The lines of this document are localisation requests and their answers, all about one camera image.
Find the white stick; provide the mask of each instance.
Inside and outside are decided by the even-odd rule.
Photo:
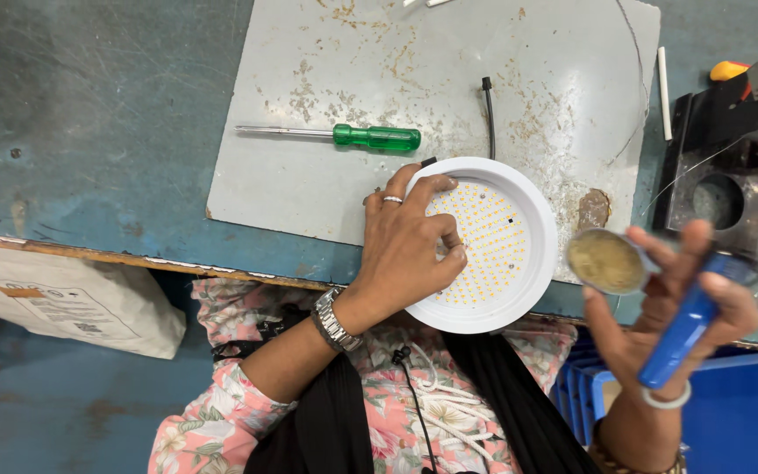
[[[671,139],[671,114],[669,113],[669,83],[665,76],[665,47],[657,50],[657,63],[659,65],[659,100],[663,107],[663,133],[665,139]]]

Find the yellow handle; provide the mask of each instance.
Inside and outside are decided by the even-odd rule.
[[[750,67],[750,65],[742,62],[721,61],[715,65],[715,68],[712,68],[709,78],[713,81],[726,81],[742,74]]]

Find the pink floral clothing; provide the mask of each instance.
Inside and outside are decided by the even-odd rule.
[[[206,327],[213,346],[259,340],[256,324],[278,320],[277,307],[294,303],[307,309],[318,296],[318,292],[226,278],[198,280],[192,293],[201,302],[198,321]],[[518,320],[506,328],[504,336],[548,393],[577,332],[567,324]],[[412,393],[402,370],[391,363],[395,349],[412,343],[420,346],[434,364],[439,384],[475,394],[436,330],[380,326],[365,333],[365,344],[348,355],[361,375],[376,472],[419,474],[423,467],[430,467]],[[412,377],[433,378],[428,361],[418,353],[409,361]],[[236,359],[216,363],[212,379],[214,383],[186,407],[183,415],[168,417],[160,425],[148,466],[150,473],[240,474],[258,439],[297,406],[297,402],[275,402],[257,390]],[[464,435],[489,436],[481,443],[492,460],[462,442],[451,441],[456,436],[426,422],[439,461],[438,472],[520,471],[514,467],[502,429],[486,405],[473,406],[472,413],[437,401],[422,402],[420,407]]]

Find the green object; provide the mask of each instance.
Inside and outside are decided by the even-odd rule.
[[[386,150],[416,150],[420,146],[420,132],[414,128],[392,128],[390,126],[353,128],[345,123],[339,123],[333,127],[331,132],[329,130],[282,128],[279,126],[239,125],[232,129],[239,133],[275,133],[304,138],[331,138],[336,145],[359,144]]]
[[[332,137],[336,145],[361,144],[387,150],[416,150],[420,146],[420,132],[414,128],[353,128],[339,123],[333,127]]]

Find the hand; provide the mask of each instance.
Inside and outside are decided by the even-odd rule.
[[[695,220],[683,229],[680,253],[674,253],[638,227],[628,229],[627,236],[641,245],[662,271],[648,280],[643,313],[633,326],[629,330],[620,328],[601,293],[584,286],[584,316],[596,348],[622,384],[623,393],[635,401],[641,400],[637,373],[677,314],[679,302],[694,278],[700,279],[704,291],[719,305],[719,315],[677,372],[663,388],[653,392],[659,401],[675,400],[682,395],[692,371],[718,346],[747,336],[758,328],[758,308],[747,287],[716,273],[698,274],[701,260],[710,248],[712,227],[708,222]]]
[[[453,190],[458,181],[444,175],[424,176],[400,204],[385,196],[405,197],[420,164],[406,165],[384,191],[365,199],[365,248],[361,270],[333,302],[333,312],[350,334],[361,334],[400,309],[452,284],[467,265],[467,253],[455,217],[425,211],[436,192]],[[450,249],[440,262],[437,239]]]

